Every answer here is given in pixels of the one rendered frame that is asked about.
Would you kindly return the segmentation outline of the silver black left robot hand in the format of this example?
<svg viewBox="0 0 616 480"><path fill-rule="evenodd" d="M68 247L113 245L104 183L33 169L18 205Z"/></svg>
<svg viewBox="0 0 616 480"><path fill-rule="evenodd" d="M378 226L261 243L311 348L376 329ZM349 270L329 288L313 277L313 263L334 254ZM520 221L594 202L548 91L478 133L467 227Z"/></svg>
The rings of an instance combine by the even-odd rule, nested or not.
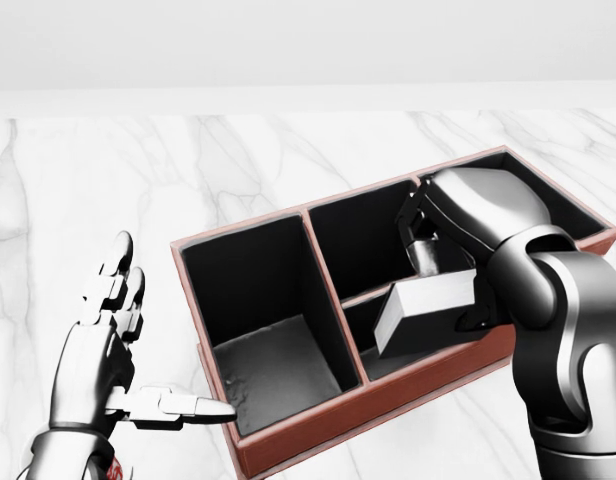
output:
<svg viewBox="0 0 616 480"><path fill-rule="evenodd" d="M140 337L145 276L132 267L131 235L120 232L84 294L57 367L49 427L112 433L119 421L140 429L179 430L185 423L221 424L237 418L233 406L171 387L129 390L135 367L130 344Z"/></svg>

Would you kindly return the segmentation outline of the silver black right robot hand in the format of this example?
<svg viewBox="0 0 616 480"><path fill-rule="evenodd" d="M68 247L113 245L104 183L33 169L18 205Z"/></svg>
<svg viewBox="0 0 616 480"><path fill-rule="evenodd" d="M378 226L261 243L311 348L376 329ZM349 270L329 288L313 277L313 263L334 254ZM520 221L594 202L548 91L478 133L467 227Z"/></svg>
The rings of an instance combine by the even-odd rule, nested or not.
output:
<svg viewBox="0 0 616 480"><path fill-rule="evenodd" d="M539 196L515 175L464 167L427 174L396 223L420 275L439 273L434 237L442 231L474 258L479 274L521 325L540 330L554 319L555 288L530 254L571 250L574 243L552 223Z"/></svg>

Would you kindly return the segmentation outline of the black book with white pages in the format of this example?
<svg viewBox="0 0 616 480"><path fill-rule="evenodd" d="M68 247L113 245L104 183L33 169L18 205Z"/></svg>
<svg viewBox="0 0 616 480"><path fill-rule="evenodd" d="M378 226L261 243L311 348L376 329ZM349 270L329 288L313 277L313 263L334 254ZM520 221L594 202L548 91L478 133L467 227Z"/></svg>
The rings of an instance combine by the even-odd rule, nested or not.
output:
<svg viewBox="0 0 616 480"><path fill-rule="evenodd" d="M489 312L475 306L474 269L394 283L374 337L380 358L420 354L482 339Z"/></svg>

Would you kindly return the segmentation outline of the red-brown desk caddy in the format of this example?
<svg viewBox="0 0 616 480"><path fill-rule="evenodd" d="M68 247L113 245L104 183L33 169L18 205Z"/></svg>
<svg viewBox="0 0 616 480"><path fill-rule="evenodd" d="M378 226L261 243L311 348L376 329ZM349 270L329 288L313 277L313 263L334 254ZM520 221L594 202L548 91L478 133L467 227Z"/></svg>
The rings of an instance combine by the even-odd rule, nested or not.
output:
<svg viewBox="0 0 616 480"><path fill-rule="evenodd" d="M474 269L482 339L380 358L374 326L391 286L423 278L396 223L421 179L448 168L508 171L577 250L604 258L616 228L506 148L434 165L172 244L239 480L261 480L507 363L516 330L476 261L447 234L438 274Z"/></svg>

